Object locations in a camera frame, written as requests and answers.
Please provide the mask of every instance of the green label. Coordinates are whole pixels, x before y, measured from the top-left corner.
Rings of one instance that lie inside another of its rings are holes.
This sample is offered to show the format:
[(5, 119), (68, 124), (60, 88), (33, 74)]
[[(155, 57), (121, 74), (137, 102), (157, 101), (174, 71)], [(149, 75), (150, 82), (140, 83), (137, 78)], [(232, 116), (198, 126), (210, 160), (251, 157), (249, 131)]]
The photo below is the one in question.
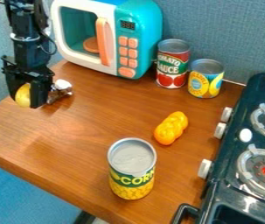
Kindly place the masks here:
[(187, 62), (181, 59), (159, 53), (157, 69), (164, 74), (183, 74), (186, 71)]
[(127, 187), (138, 187), (144, 186), (147, 184), (154, 176), (155, 166), (146, 172), (142, 177), (134, 177), (132, 175), (126, 175), (121, 172), (116, 171), (114, 168), (109, 166), (109, 172), (111, 178), (119, 184), (120, 186), (127, 186)]

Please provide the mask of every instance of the corn can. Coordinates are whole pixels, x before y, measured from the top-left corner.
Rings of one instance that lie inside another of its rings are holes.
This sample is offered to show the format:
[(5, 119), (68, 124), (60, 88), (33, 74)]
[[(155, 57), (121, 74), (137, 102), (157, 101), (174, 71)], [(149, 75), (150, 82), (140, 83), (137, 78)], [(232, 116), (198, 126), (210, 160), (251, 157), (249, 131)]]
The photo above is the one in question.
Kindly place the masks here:
[(117, 141), (108, 150), (111, 190), (126, 200), (143, 198), (153, 188), (156, 161), (150, 143), (134, 137)]
[(182, 39), (165, 39), (158, 43), (157, 84), (164, 88), (180, 88), (186, 82), (190, 57), (188, 44)]
[(191, 64), (188, 92), (198, 98), (213, 98), (220, 93), (224, 67), (213, 59), (197, 59)]

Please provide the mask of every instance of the yellow can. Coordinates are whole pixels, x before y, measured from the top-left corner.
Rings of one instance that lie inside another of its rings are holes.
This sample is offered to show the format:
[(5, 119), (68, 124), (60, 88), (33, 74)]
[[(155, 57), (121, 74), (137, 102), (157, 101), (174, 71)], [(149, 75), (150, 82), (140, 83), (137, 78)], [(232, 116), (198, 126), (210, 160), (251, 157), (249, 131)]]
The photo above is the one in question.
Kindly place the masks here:
[(154, 185), (157, 154), (153, 146), (140, 138), (124, 138), (108, 151), (109, 185), (126, 200), (138, 200)]
[(198, 98), (213, 98), (220, 93), (224, 67), (213, 59), (197, 59), (191, 64), (188, 92)]

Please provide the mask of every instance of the toy kitchen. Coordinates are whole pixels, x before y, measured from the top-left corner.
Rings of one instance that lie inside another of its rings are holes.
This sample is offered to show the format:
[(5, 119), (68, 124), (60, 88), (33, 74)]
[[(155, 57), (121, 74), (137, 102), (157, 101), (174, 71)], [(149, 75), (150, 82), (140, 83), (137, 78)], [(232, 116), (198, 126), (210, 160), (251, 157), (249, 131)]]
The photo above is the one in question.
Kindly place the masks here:
[(265, 223), (265, 73), (250, 79), (235, 108), (225, 108), (220, 120), (217, 157), (199, 167), (206, 179), (201, 208), (180, 205), (172, 223), (188, 214), (199, 224)]

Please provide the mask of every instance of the toy microwave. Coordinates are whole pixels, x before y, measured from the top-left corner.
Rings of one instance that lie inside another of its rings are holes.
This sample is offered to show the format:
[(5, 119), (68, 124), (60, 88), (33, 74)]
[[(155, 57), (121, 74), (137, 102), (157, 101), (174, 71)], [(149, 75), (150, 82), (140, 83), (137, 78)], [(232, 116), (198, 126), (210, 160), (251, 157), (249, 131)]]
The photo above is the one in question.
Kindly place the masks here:
[(52, 22), (68, 61), (138, 79), (156, 56), (162, 13), (152, 0), (55, 0)]

